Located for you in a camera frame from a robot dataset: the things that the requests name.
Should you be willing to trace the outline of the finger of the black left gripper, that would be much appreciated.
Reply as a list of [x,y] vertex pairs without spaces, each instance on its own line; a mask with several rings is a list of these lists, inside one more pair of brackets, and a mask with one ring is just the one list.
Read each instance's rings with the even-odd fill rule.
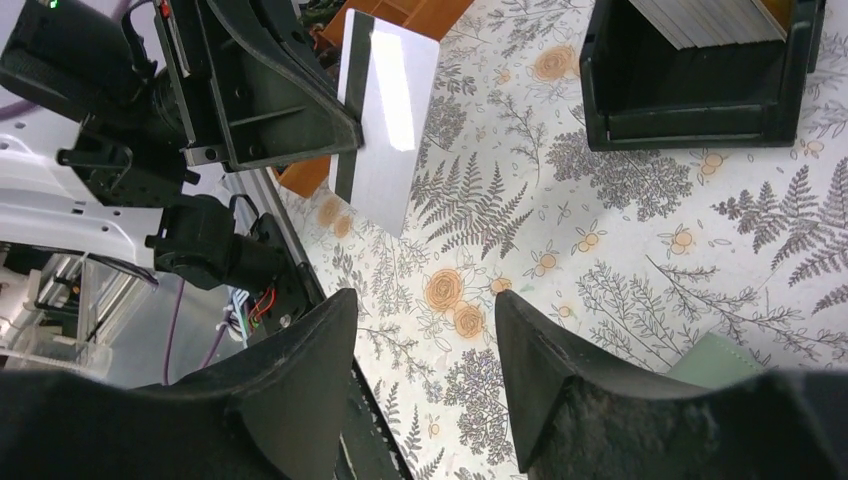
[[337,99],[289,1],[207,0],[198,12],[234,171],[357,150],[361,125]]

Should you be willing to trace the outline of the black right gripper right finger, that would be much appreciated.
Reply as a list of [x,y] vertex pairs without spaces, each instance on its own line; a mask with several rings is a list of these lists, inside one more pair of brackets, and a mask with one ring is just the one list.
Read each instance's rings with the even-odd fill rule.
[[495,302],[519,469],[531,479],[843,479],[847,376],[771,370],[703,388],[637,367],[513,291]]

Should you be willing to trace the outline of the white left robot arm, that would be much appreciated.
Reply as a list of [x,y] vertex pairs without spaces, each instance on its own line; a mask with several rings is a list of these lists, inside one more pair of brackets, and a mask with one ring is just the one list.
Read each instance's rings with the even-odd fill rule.
[[235,204],[197,189],[228,173],[348,153],[363,142],[286,1],[155,1],[164,59],[130,10],[25,1],[9,20],[1,85],[36,104],[1,122],[1,238],[260,292],[284,246],[236,230]]

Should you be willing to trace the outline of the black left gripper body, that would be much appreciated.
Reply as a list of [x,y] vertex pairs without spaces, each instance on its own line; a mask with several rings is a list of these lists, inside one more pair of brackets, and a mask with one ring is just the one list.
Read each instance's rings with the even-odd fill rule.
[[131,7],[105,15],[82,1],[1,5],[1,202],[169,206],[227,201],[187,167],[188,146],[166,71],[134,60]]

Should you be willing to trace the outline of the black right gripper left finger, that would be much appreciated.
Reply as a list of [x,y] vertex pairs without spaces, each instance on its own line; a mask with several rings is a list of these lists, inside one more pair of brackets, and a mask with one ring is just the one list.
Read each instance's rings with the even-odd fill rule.
[[342,289],[292,326],[170,386],[1,375],[5,479],[329,479],[357,328]]

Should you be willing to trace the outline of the white magnetic stripe card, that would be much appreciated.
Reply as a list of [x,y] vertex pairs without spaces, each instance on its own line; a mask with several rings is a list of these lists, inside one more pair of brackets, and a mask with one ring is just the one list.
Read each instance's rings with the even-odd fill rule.
[[440,45],[367,13],[345,15],[338,99],[363,143],[333,155],[328,186],[401,237],[422,146]]

